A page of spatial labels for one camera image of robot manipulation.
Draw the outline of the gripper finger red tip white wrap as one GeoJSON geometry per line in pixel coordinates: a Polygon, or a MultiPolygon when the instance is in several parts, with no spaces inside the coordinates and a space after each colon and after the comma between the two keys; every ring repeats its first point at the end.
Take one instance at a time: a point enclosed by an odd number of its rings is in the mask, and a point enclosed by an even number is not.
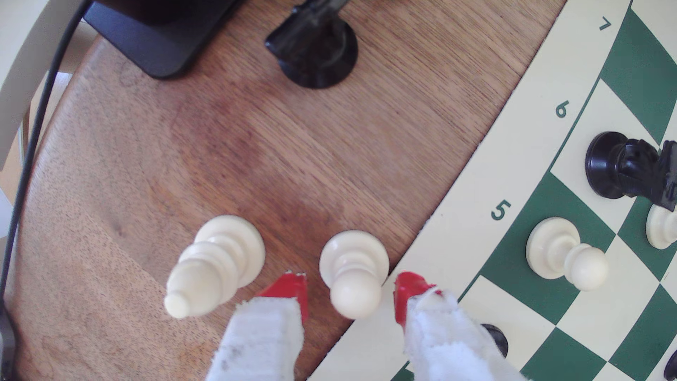
{"type": "Polygon", "coordinates": [[[397,275],[394,310],[415,380],[527,380],[451,291],[419,274],[397,275]]]}
{"type": "Polygon", "coordinates": [[[307,275],[283,273],[237,306],[207,380],[293,380],[308,316],[307,275]]]}

